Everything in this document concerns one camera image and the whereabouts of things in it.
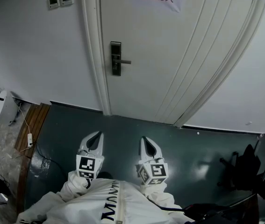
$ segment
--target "power plug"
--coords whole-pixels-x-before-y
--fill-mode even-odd
[[[29,133],[28,134],[28,147],[32,147],[33,145],[33,134]]]

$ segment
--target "gray tile floor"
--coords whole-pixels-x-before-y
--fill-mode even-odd
[[[229,160],[234,151],[242,154],[248,144],[255,145],[254,134],[218,133],[177,129],[173,126],[52,105],[37,141],[44,156],[57,161],[65,172],[75,169],[75,158],[81,140],[95,131],[105,135],[102,171],[115,179],[135,184],[135,164],[139,160],[139,140],[145,135],[162,148],[169,165],[167,192],[182,207],[192,203],[229,204],[248,196],[248,192],[229,192],[219,188],[225,168],[221,157]],[[265,137],[257,154],[265,168]],[[49,191],[59,191],[64,177],[56,164],[43,159],[37,152],[32,157],[27,177],[25,208],[29,208]],[[265,201],[259,199],[260,217],[265,219]]]
[[[30,104],[26,103],[21,106],[24,116],[29,107]],[[16,122],[11,126],[0,124],[0,174],[10,183],[9,189],[12,193],[8,197],[7,205],[0,206],[0,224],[14,223],[17,218],[16,195],[22,157],[14,146],[23,121],[20,113]],[[1,195],[0,201],[6,202]]]

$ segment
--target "wall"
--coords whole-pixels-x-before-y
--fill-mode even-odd
[[[265,133],[265,11],[236,67],[186,125]]]
[[[0,88],[32,103],[101,109],[80,0],[55,10],[47,0],[0,0]]]

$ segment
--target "jacket sleeve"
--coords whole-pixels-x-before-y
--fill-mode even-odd
[[[37,203],[29,209],[19,214],[16,223],[21,220],[31,223],[32,221],[46,220],[46,213],[53,207],[66,203],[74,198],[87,193],[89,183],[86,178],[79,177],[76,171],[68,174],[68,181],[64,183],[63,188],[56,194],[49,192],[44,195]]]
[[[160,207],[182,209],[180,206],[174,204],[175,200],[172,194],[164,192],[166,186],[165,182],[157,185],[141,185],[141,193]],[[182,211],[168,211],[168,215],[177,223],[194,222],[194,220],[185,216]]]

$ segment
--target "door handle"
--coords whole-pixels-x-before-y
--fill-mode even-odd
[[[131,61],[121,60],[121,42],[111,42],[112,73],[121,76],[121,63],[131,64]]]

